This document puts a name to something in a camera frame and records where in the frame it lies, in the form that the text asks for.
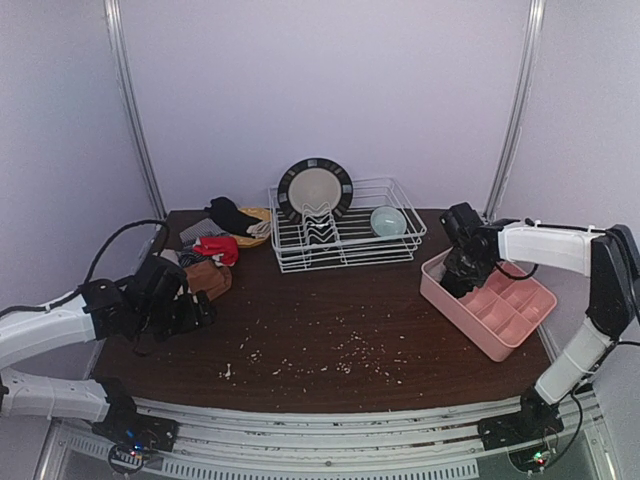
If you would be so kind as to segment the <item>brown underwear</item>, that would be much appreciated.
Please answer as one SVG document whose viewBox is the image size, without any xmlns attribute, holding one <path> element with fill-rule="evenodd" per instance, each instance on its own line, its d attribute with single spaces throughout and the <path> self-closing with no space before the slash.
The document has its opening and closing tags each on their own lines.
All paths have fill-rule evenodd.
<svg viewBox="0 0 640 480">
<path fill-rule="evenodd" d="M 218 267 L 210 261 L 203 261 L 184 269 L 189 289 L 193 294 L 204 292 L 213 301 L 232 286 L 232 273 L 226 266 Z"/>
</svg>

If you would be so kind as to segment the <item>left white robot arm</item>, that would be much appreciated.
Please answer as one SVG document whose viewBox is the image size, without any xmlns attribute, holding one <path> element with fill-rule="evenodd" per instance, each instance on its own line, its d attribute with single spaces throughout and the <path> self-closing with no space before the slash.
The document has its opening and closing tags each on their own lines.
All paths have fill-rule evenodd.
<svg viewBox="0 0 640 480">
<path fill-rule="evenodd" d="M 63 297 L 1 314 L 1 414 L 132 421 L 135 401 L 113 379 L 86 376 L 92 346 L 112 337 L 163 342 L 209 326 L 206 293 L 164 258 L 149 258 L 120 280 L 86 280 Z"/>
</svg>

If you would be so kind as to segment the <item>black underwear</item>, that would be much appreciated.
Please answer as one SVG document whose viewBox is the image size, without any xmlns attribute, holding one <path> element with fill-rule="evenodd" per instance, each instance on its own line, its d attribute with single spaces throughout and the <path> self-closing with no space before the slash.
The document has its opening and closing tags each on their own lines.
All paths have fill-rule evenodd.
<svg viewBox="0 0 640 480">
<path fill-rule="evenodd" d="M 440 280 L 440 286 L 456 299 L 464 297 L 475 288 L 473 280 L 460 277 L 449 271 L 444 273 Z"/>
</svg>

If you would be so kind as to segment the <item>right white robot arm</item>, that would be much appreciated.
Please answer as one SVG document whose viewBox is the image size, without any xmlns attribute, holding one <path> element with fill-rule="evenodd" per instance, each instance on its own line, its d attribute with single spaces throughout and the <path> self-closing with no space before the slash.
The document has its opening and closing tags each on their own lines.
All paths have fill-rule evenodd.
<svg viewBox="0 0 640 480">
<path fill-rule="evenodd" d="M 631 228 L 483 218 L 468 203 L 440 218 L 451 251 L 440 284 L 455 298 L 484 286 L 505 263 L 529 264 L 560 297 L 551 325 L 565 322 L 550 366 L 521 397 L 521 410 L 540 417 L 585 383 L 639 318 L 639 247 Z"/>
</svg>

